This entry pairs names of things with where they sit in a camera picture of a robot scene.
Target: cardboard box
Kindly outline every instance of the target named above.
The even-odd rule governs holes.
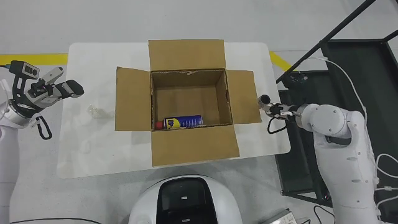
[[[261,122],[252,71],[226,70],[223,40],[150,40],[150,69],[118,67],[117,131],[151,131],[152,166],[239,156],[234,124]],[[203,126],[155,130],[171,116]]]

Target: white cable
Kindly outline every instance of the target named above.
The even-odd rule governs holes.
[[[375,191],[378,191],[378,190],[393,191],[393,190],[398,190],[398,188],[392,188],[390,186],[384,186],[383,188],[375,189]]]
[[[391,198],[387,198],[385,200],[381,200],[378,204],[376,204],[376,208],[379,208],[380,204],[384,203],[384,202],[389,202],[391,200],[395,200],[398,199],[398,195],[396,197],[391,197]]]
[[[362,100],[360,99],[358,93],[356,92],[354,83],[353,83],[353,81],[351,80],[351,78],[348,76],[348,74],[347,74],[339,65],[337,65],[337,63],[332,62],[332,61],[329,61],[327,58],[309,57],[308,59],[317,59],[317,60],[322,60],[322,61],[324,61],[324,62],[331,63],[331,64],[333,64],[334,66],[338,67],[338,68],[344,73],[344,75],[347,77],[348,81],[351,83],[351,86],[353,87],[355,96],[356,96],[356,98],[358,99],[359,104],[361,104],[362,110],[363,110],[363,112],[364,112],[364,114],[365,114],[365,125],[367,125],[367,123],[368,123],[368,112],[366,111],[366,108],[365,108],[365,106],[363,105]]]
[[[3,84],[2,80],[0,80],[0,83],[1,83],[1,88],[6,93],[6,109],[4,109],[4,111],[2,112],[2,115],[0,117],[0,120],[2,120],[4,118],[4,115],[6,115],[6,110],[7,110],[7,107],[8,107],[8,92],[7,92],[5,84]]]
[[[382,154],[380,154],[380,155],[377,156],[377,159],[376,159],[376,168],[377,168],[380,172],[382,172],[384,175],[388,175],[389,177],[398,179],[398,175],[390,175],[390,174],[388,174],[387,172],[385,172],[384,170],[382,170],[382,169],[379,168],[379,161],[380,161],[380,158],[381,158],[382,156],[389,157],[389,158],[391,158],[392,160],[394,160],[394,161],[398,164],[398,160],[397,160],[395,157],[393,157],[392,155],[388,155],[388,154],[386,154],[386,153],[382,153]]]

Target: yellow label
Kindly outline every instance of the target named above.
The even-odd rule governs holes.
[[[179,129],[180,122],[177,119],[170,118],[170,119],[165,119],[166,121],[166,129]]]

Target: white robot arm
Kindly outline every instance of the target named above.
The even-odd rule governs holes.
[[[296,122],[313,133],[318,168],[330,191],[337,224],[380,223],[374,203],[376,163],[360,112],[331,105],[272,104],[266,95],[259,98],[259,104],[267,115]],[[327,136],[351,138],[351,143],[330,143]]]
[[[10,199],[19,175],[18,129],[25,128],[44,108],[64,98],[84,94],[83,88],[73,80],[54,84],[63,74],[60,67],[32,83],[26,92],[26,80],[38,79],[39,69],[25,62],[12,61],[9,71],[15,74],[12,99],[0,104],[0,224],[9,224]]]

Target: yellow floor marking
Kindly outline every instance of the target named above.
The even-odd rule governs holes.
[[[271,62],[283,71],[288,70],[291,64],[282,57],[270,51]],[[68,54],[10,54],[0,55],[0,65],[10,64],[12,60],[22,60],[32,65],[65,65],[68,63]]]
[[[0,65],[10,64],[12,60],[22,60],[32,65],[65,65],[68,63],[68,54],[0,55]]]
[[[270,51],[269,56],[271,57],[271,62],[277,65],[283,71],[286,71],[291,67],[291,65],[288,62],[286,62],[284,59],[282,59],[282,57],[275,54],[274,52]]]

